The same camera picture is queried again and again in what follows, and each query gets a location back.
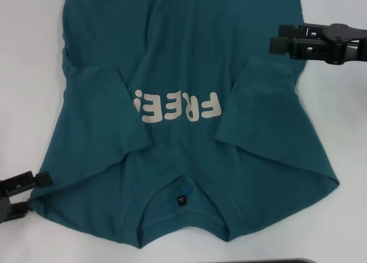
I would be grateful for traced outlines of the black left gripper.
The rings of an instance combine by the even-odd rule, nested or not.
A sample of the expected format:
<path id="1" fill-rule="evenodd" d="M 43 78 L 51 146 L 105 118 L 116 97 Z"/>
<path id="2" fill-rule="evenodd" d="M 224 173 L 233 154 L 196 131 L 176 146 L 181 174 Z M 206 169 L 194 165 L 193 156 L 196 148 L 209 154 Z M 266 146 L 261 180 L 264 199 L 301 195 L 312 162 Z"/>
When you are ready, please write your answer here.
<path id="1" fill-rule="evenodd" d="M 8 197 L 18 195 L 37 187 L 53 184 L 48 172 L 33 175 L 32 172 L 1 181 L 0 223 L 11 221 L 12 217 L 24 217 L 29 211 L 28 201 L 11 204 Z"/>

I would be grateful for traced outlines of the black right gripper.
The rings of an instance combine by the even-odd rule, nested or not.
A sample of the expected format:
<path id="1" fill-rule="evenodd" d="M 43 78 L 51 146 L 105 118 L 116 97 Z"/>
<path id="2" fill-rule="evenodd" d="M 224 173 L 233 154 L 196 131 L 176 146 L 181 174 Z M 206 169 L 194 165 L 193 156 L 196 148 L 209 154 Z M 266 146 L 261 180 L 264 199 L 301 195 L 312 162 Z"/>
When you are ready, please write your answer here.
<path id="1" fill-rule="evenodd" d="M 325 41 L 300 39 L 319 38 L 322 33 Z M 292 59 L 325 60 L 332 65 L 366 62 L 366 30 L 340 23 L 329 26 L 303 23 L 299 26 L 280 25 L 279 36 L 271 38 L 270 54 L 288 53 Z"/>

